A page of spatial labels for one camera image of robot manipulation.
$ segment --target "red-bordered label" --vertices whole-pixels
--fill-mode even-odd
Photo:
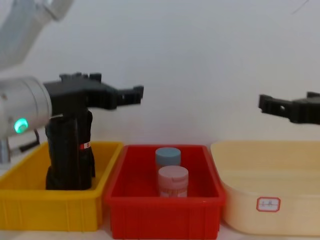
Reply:
[[[88,149],[90,147],[91,147],[91,143],[90,142],[86,142],[84,144],[81,144],[79,148],[80,148],[80,150],[83,150],[83,149]]]
[[[276,213],[280,210],[281,200],[278,197],[261,196],[256,201],[259,212]]]

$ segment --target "yellow plastic bin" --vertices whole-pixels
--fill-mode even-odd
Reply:
[[[122,148],[119,142],[93,142],[92,188],[60,191],[45,190],[50,158],[42,144],[0,178],[0,229],[96,231],[103,221],[102,194]]]
[[[211,152],[227,224],[249,234],[320,236],[319,141],[224,141]]]

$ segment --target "blue lid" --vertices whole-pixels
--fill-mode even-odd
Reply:
[[[174,147],[161,147],[155,151],[155,162],[161,166],[180,165],[181,151]]]

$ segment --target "table surface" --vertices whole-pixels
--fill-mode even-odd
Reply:
[[[26,154],[15,157],[11,164],[0,166],[0,176]],[[102,227],[96,232],[60,232],[60,231],[0,231],[0,240],[112,240],[108,217]],[[320,237],[286,237],[286,236],[257,236],[246,235],[222,224],[217,240],[320,240]]]

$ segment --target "red plastic bin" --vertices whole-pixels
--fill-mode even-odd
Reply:
[[[189,171],[188,197],[159,197],[156,149],[181,150]],[[123,149],[105,195],[114,239],[216,239],[223,190],[205,146],[129,145]]]

